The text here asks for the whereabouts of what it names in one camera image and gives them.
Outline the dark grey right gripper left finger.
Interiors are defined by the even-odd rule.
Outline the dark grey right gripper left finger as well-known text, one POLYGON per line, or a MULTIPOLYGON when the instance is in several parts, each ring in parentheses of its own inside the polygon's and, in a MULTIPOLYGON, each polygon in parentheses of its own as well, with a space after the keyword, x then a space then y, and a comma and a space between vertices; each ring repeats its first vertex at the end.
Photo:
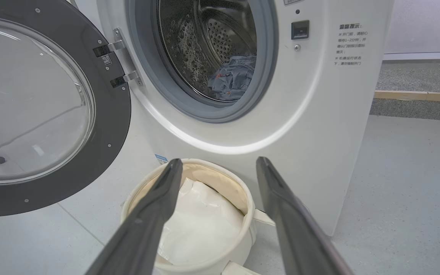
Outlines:
POLYGON ((87 271, 88 275, 150 275, 164 223, 173 215, 182 161, 171 160, 87 271))

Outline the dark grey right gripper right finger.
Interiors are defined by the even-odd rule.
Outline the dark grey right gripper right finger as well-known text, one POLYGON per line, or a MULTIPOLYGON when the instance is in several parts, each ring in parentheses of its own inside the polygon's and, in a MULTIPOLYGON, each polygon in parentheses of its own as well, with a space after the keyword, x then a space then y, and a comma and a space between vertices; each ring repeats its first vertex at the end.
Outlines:
POLYGON ((274 221, 287 275, 351 275, 353 272, 276 167, 258 157, 262 204, 274 221))

